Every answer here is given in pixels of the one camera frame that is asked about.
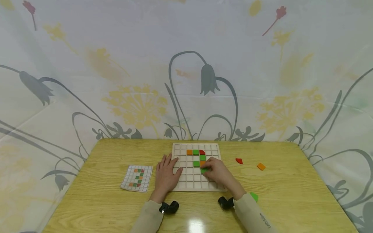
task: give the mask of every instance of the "grid board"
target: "grid board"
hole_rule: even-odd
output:
[[[130,165],[120,187],[129,191],[147,192],[153,167]]]
[[[226,192],[227,189],[223,185],[218,185],[202,175],[200,166],[210,157],[222,160],[218,144],[174,143],[172,159],[179,160],[173,168],[173,173],[175,174],[179,167],[183,168],[183,172],[173,191]]]

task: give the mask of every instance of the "orange tile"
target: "orange tile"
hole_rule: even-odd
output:
[[[259,163],[258,165],[257,165],[257,167],[260,169],[260,170],[264,170],[264,169],[266,169],[266,167],[262,164],[262,163]]]

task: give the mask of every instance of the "left hand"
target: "left hand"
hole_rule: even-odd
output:
[[[172,170],[177,160],[178,158],[171,160],[171,153],[168,156],[163,155],[162,160],[156,167],[156,188],[151,194],[149,200],[156,203],[162,203],[166,198],[167,193],[176,187],[181,172],[183,171],[183,168],[180,167],[176,174],[173,173]]]

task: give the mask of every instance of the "green square tile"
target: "green square tile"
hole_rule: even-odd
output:
[[[207,172],[208,170],[209,170],[208,168],[202,168],[202,169],[201,169],[201,174]]]
[[[253,192],[251,192],[250,195],[254,198],[254,200],[255,200],[256,202],[258,202],[258,199],[259,199],[259,196],[258,196],[258,195],[256,195],[256,194],[253,193]]]

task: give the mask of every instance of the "black clip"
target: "black clip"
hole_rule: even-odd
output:
[[[179,203],[177,201],[172,201],[171,205],[162,202],[161,208],[159,208],[159,212],[162,214],[174,214],[179,209]]]
[[[225,197],[220,197],[217,201],[220,205],[220,207],[224,210],[229,210],[234,206],[233,198],[230,198],[229,200],[225,199]]]

